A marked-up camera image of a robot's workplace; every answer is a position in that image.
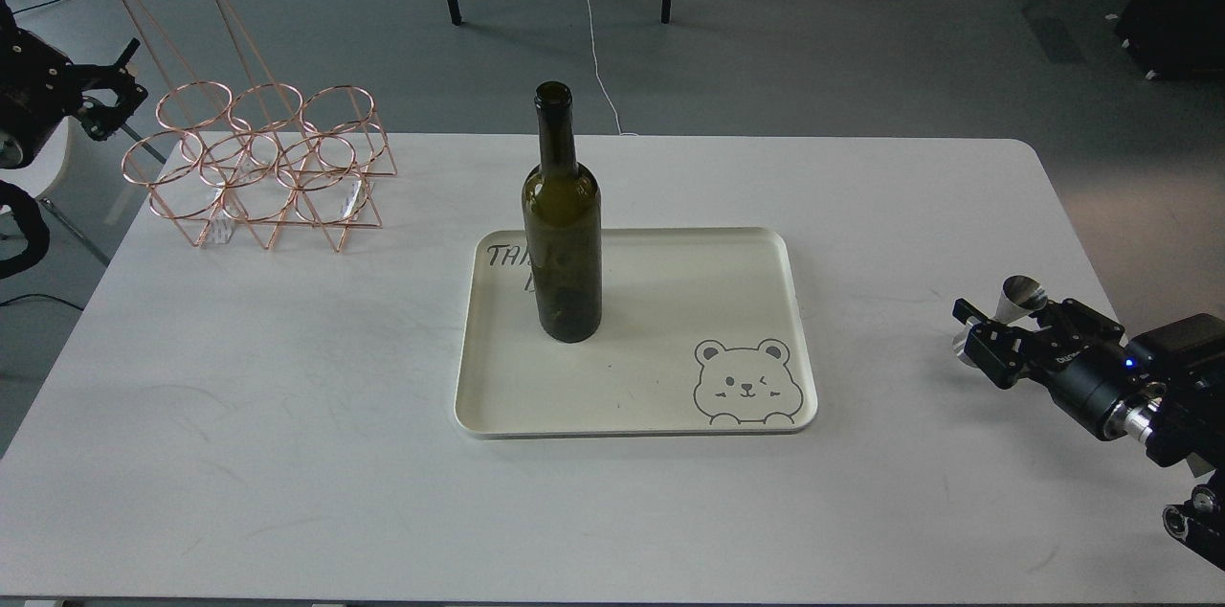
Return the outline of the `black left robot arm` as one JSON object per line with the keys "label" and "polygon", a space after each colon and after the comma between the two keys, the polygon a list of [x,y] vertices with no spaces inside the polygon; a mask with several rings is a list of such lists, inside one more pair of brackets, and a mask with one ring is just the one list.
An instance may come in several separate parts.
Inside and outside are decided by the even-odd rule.
{"label": "black left robot arm", "polygon": [[1,0],[1,168],[29,166],[65,117],[78,119],[96,141],[126,127],[148,97],[127,71],[140,45],[131,39],[109,65],[74,62],[23,31],[9,1]]}

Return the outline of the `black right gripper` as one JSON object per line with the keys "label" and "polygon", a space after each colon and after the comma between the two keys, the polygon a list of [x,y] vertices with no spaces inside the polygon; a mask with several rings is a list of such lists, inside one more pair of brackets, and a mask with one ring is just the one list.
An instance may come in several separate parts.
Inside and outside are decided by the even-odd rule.
{"label": "black right gripper", "polygon": [[[957,299],[952,315],[963,324],[967,315],[985,313]],[[1077,299],[1049,301],[1033,311],[1038,330],[1024,341],[1020,328],[985,316],[967,340],[975,368],[1000,389],[1022,377],[1042,385],[1056,406],[1099,441],[1127,436],[1133,416],[1145,430],[1161,405],[1164,385],[1147,381],[1137,360],[1118,345],[1125,327]]]}

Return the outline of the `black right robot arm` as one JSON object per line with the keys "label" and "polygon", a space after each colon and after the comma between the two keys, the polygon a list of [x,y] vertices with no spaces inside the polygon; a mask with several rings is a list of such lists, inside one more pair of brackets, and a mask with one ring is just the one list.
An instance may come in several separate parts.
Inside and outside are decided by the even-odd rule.
{"label": "black right robot arm", "polygon": [[1137,335],[1077,299],[1019,307],[1038,329],[990,318],[967,299],[952,315],[965,328],[959,348],[1001,389],[1034,381],[1056,406],[1099,441],[1136,438],[1160,467],[1189,465],[1197,483],[1169,504],[1169,537],[1223,564],[1223,319],[1193,315]]}

